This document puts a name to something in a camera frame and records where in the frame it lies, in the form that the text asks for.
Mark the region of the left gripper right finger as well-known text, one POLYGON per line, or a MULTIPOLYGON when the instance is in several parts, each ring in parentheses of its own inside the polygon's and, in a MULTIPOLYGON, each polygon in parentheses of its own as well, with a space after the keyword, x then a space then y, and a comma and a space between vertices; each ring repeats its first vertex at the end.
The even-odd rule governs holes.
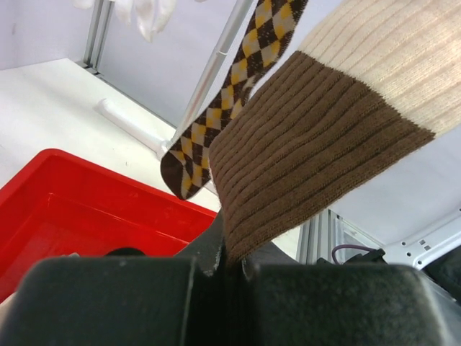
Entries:
POLYGON ((458 345, 460 307, 404 265, 230 261, 242 345, 458 345))

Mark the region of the beige brown striped sock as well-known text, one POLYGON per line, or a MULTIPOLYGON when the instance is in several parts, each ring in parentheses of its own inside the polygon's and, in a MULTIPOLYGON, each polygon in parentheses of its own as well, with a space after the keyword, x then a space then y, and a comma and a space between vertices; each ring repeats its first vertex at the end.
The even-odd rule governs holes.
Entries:
POLYGON ((239 263, 460 125, 460 3, 343 1, 212 142, 239 263))

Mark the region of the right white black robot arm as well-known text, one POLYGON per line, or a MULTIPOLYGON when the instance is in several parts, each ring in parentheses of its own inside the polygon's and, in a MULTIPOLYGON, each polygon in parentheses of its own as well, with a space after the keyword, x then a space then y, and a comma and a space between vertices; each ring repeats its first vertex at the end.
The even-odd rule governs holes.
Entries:
POLYGON ((423 271, 460 300, 460 209, 399 241, 384 246, 385 261, 423 271))

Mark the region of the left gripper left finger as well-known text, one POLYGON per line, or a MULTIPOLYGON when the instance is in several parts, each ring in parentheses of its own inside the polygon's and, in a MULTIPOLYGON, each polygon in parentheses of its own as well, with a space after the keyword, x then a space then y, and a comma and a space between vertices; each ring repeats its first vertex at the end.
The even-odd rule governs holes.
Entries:
POLYGON ((174 257, 56 257, 25 276, 1 323, 3 345, 224 345, 212 276, 223 219, 174 257))

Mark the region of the brown argyle sock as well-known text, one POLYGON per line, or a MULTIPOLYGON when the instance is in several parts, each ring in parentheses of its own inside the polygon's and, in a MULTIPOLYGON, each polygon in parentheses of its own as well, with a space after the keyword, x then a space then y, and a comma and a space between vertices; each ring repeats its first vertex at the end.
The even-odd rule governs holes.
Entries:
POLYGON ((211 143, 242 111, 256 83, 282 57, 307 3, 257 2, 220 90, 161 159, 161 176, 179 199, 193 197, 210 181, 211 143))

